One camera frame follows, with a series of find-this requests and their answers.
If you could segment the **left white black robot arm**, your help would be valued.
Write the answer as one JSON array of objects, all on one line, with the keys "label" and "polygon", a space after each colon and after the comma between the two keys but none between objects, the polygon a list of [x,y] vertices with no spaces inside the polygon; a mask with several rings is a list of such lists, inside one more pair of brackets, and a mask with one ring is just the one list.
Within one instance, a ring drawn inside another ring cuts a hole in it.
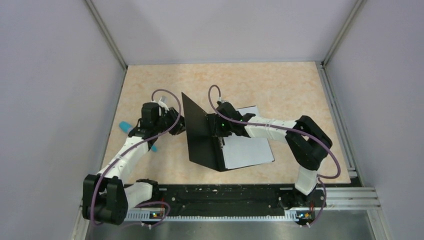
[{"label": "left white black robot arm", "polygon": [[155,190],[157,182],[141,180],[130,186],[126,186],[126,182],[160,136],[167,133],[175,136],[185,130],[185,119],[179,109],[168,107],[162,101],[143,104],[141,117],[127,131],[122,148],[107,166],[83,180],[83,218],[96,224],[120,225],[128,210],[138,204],[156,206],[161,198]]}]

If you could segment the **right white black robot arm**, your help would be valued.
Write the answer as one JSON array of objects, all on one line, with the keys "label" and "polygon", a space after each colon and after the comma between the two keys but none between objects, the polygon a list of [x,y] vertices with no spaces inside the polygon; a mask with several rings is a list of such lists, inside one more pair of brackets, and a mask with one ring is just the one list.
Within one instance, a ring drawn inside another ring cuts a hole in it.
[{"label": "right white black robot arm", "polygon": [[217,103],[212,132],[216,137],[236,135],[287,144],[300,166],[293,192],[293,200],[299,206],[307,206],[313,200],[318,170],[333,146],[328,135],[307,115],[283,121],[254,113],[241,114],[227,101]]}]

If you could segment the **paper sheet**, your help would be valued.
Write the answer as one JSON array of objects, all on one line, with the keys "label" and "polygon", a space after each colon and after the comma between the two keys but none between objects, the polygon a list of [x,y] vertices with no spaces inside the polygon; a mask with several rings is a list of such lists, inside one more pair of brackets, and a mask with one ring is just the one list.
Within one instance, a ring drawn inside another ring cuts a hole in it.
[{"label": "paper sheet", "polygon": [[275,161],[266,138],[248,138],[232,134],[224,137],[222,154],[226,170],[268,164]]}]

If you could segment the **grey black folder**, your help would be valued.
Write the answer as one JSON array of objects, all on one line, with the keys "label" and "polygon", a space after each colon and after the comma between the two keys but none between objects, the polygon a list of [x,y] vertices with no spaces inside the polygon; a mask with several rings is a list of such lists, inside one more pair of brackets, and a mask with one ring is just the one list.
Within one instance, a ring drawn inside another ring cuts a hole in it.
[{"label": "grey black folder", "polygon": [[225,172],[223,151],[218,137],[212,136],[210,119],[214,113],[205,112],[182,93],[189,160],[206,168]]}]

